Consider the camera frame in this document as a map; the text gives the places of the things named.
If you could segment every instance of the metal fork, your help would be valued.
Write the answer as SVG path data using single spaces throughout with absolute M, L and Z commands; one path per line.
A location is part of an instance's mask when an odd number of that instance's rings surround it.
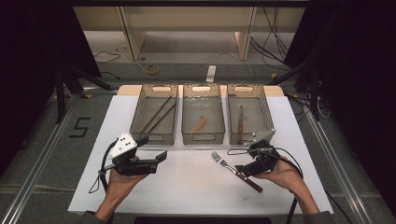
M 262 187 L 258 186 L 256 183 L 251 181 L 249 178 L 247 178 L 244 174 L 240 173 L 239 171 L 235 170 L 233 167 L 229 166 L 228 163 L 221 157 L 217 152 L 212 152 L 212 158 L 222 167 L 225 167 L 229 169 L 231 172 L 233 172 L 236 176 L 238 176 L 241 180 L 245 181 L 245 183 L 249 184 L 251 187 L 253 187 L 255 190 L 258 192 L 262 192 Z

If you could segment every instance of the table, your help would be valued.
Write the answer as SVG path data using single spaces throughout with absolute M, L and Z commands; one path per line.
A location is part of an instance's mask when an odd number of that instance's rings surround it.
M 103 200 L 105 192 L 102 186 L 93 194 L 88 191 L 97 177 L 108 145 L 130 128 L 139 88 L 140 86 L 123 86 L 120 94 L 113 97 L 68 208 L 69 212 L 80 214 L 86 210 L 95 211 Z M 268 94 L 268 105 L 276 127 L 271 144 L 285 148 L 295 157 L 303 169 L 306 185 L 311 189 L 319 209 L 332 213 L 287 97 L 283 96 L 279 87 L 264 89 Z M 222 97 L 222 101 L 223 108 L 226 108 L 226 98 Z M 179 115 L 181 109 L 182 104 L 179 104 Z M 293 196 L 287 190 L 267 180 L 251 177 L 263 188 L 263 192 L 258 193 L 212 160 L 210 154 L 216 150 L 231 166 L 252 162 L 248 155 L 226 155 L 226 149 L 230 148 L 228 131 L 222 145 L 185 146 L 180 130 L 181 116 L 177 116 L 176 142 L 173 146 L 143 146 L 137 150 L 137 155 L 143 159 L 153 158 L 164 149 L 168 150 L 168 157 L 159 164 L 157 174 L 149 175 L 134 188 L 119 206 L 117 213 L 153 217 L 269 217 L 289 212 Z M 295 213 L 302 213 L 298 206 Z

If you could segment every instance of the sleeve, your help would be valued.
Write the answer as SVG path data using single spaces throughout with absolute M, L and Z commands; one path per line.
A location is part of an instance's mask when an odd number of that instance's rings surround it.
M 85 212 L 78 224 L 106 224 L 103 220 L 95 217 L 93 212 Z
M 305 224 L 335 224 L 329 211 L 304 216 Z

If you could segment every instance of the utensil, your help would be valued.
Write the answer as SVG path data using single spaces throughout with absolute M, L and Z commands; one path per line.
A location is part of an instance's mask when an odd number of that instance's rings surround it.
M 244 174 L 238 172 L 235 170 L 233 167 L 229 166 L 228 163 L 219 156 L 217 152 L 212 152 L 212 158 L 222 167 L 225 167 L 229 169 L 231 172 L 233 172 L 236 176 L 238 176 L 241 180 L 245 181 L 245 183 L 249 184 L 251 187 L 253 187 L 255 190 L 258 192 L 262 192 L 262 187 L 258 186 L 256 183 L 251 181 L 249 178 L 245 177 Z

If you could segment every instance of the floor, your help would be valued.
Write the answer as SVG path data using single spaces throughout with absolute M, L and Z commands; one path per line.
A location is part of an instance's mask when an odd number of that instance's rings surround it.
M 257 33 L 253 37 L 262 45 L 267 35 Z M 112 53 L 100 53 L 95 59 L 103 72 L 102 80 L 114 87 L 153 82 L 183 83 L 186 80 L 205 82 L 210 64 L 217 66 L 215 82 L 221 84 L 244 81 L 265 84 L 272 80 L 273 75 L 281 76 L 288 70 L 287 66 L 276 60 L 263 59 L 253 48 L 249 49 L 246 61 L 238 60 L 233 33 L 156 32 L 148 33 L 138 60 L 143 66 L 159 65 L 160 72 L 153 77 L 147 77 L 142 68 L 130 60 L 122 33 L 86 32 L 86 36 L 94 55 L 101 51 Z M 292 38 L 293 34 L 282 34 L 286 46 Z M 281 57 L 273 38 L 266 43 L 266 48 Z M 294 93 L 295 79 L 293 77 L 280 85 L 285 93 Z M 66 94 L 68 115 L 60 124 L 55 123 L 56 99 L 49 99 L 35 127 L 26 137 L 25 146 L 1 177 L 2 218 L 7 214 L 8 208 L 16 203 L 20 211 L 16 214 L 18 223 L 78 223 L 79 216 L 68 213 L 67 207 L 90 156 L 111 97 L 116 93 L 102 91 L 84 80 L 81 83 L 85 87 L 83 96 Z M 305 92 L 299 92 L 299 95 L 307 97 Z M 290 99 L 290 105 L 296 114 L 323 187 L 339 203 L 351 222 L 396 223 L 362 169 L 359 159 L 354 157 L 336 117 L 332 114 L 328 117 L 329 110 L 325 107 L 325 101 L 320 103 L 323 107 L 320 122 L 312 119 L 301 102 Z M 75 129 L 77 123 L 88 127 L 83 137 L 73 137 L 83 135 L 82 130 Z M 25 189 L 29 192 L 22 195 Z M 348 223 L 335 202 L 331 201 L 331 204 L 334 206 L 335 222 Z M 134 221 L 135 217 L 116 215 L 114 223 Z M 286 218 L 271 217 L 271 221 L 285 223 Z M 292 223 L 303 223 L 303 220 L 295 216 Z

